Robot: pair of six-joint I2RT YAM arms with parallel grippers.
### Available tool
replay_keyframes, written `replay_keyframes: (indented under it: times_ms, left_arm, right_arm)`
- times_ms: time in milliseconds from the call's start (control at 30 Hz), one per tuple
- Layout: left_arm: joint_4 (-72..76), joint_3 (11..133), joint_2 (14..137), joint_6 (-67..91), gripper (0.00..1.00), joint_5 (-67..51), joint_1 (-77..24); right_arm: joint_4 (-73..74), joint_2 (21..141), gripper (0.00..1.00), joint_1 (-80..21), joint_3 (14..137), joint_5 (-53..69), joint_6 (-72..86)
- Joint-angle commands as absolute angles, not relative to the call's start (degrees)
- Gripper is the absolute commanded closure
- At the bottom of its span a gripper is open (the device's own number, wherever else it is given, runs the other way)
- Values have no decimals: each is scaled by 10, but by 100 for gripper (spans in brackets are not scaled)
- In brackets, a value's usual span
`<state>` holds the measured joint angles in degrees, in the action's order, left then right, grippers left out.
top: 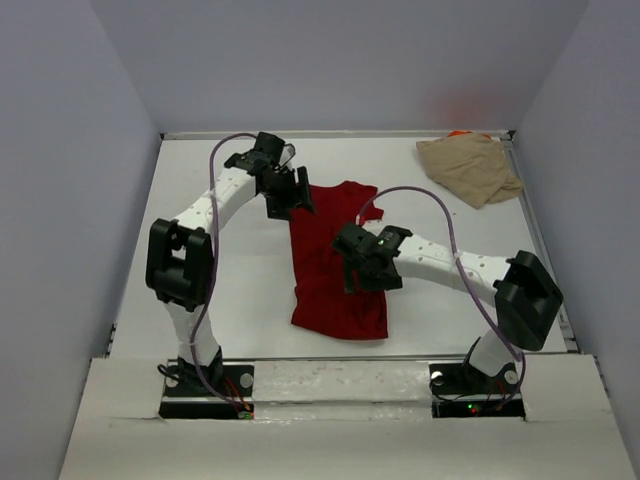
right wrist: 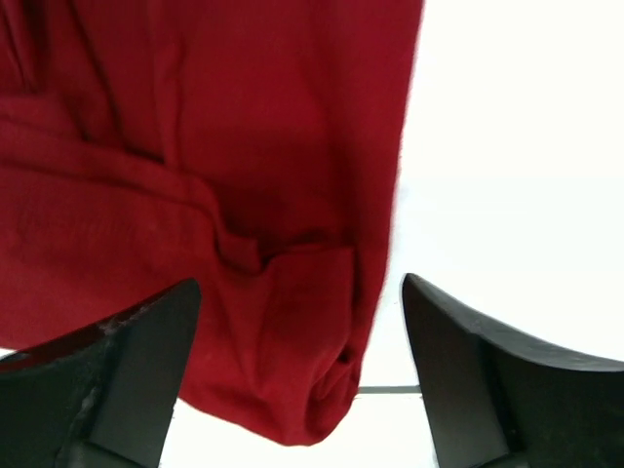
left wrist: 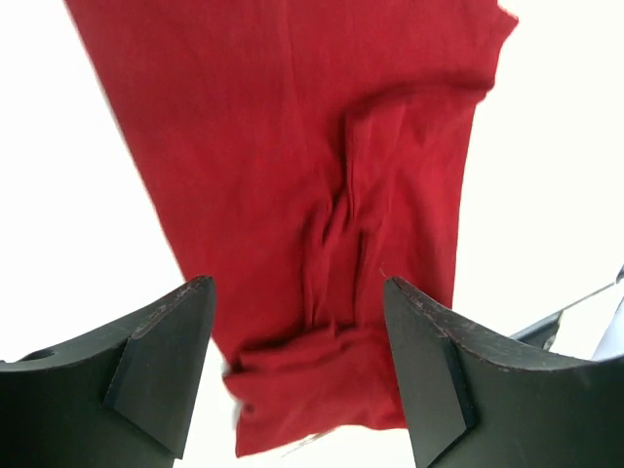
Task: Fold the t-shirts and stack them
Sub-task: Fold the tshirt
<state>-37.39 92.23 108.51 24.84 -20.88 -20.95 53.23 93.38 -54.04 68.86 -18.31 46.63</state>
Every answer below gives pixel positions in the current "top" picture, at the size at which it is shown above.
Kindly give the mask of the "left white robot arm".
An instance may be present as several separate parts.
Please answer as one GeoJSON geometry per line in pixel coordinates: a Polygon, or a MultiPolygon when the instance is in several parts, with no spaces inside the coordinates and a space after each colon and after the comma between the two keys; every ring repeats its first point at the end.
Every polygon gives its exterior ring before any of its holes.
{"type": "Polygon", "coordinates": [[[256,197],[264,198],[270,219],[288,221],[296,209],[314,209],[306,168],[290,164],[295,147],[266,132],[252,138],[248,151],[209,171],[208,189],[190,207],[155,220],[149,231],[145,283],[169,313],[178,341],[171,377],[201,395],[222,394],[223,354],[208,316],[221,230],[256,197]]]}

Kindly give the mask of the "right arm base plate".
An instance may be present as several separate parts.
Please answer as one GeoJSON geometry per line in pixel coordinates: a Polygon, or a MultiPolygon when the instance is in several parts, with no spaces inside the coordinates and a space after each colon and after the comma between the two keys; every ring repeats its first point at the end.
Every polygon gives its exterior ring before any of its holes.
{"type": "Polygon", "coordinates": [[[466,363],[429,365],[432,414],[446,418],[524,418],[524,404],[516,384],[519,375],[508,363],[494,377],[466,363]]]}

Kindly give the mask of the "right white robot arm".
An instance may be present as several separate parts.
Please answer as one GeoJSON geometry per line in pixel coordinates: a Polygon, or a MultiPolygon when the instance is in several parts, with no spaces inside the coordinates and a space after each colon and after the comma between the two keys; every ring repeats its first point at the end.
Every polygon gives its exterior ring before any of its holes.
{"type": "Polygon", "coordinates": [[[496,380],[519,387],[524,355],[540,351],[564,296],[540,259],[520,250],[513,257],[483,256],[445,247],[411,231],[386,226],[378,234],[346,224],[332,242],[343,261],[349,293],[398,290],[419,279],[470,295],[488,323],[460,368],[462,384],[482,392],[496,380]]]}

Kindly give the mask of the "red t shirt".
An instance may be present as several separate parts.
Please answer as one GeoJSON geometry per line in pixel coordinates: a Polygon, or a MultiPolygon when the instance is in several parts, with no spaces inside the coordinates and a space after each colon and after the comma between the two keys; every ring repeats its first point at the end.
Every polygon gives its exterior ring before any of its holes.
{"type": "Polygon", "coordinates": [[[339,231],[353,221],[378,188],[354,181],[313,186],[313,213],[300,208],[289,222],[296,285],[291,324],[339,340],[377,341],[388,337],[383,292],[347,293],[343,259],[332,248],[339,231]]]}

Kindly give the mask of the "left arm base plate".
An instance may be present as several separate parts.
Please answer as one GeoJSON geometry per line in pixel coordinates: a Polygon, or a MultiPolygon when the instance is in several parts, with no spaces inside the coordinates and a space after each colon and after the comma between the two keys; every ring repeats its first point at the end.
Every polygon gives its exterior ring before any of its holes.
{"type": "Polygon", "coordinates": [[[230,362],[211,393],[189,365],[178,361],[160,364],[164,377],[159,415],[176,420],[252,420],[254,418],[254,371],[251,363],[230,362]]]}

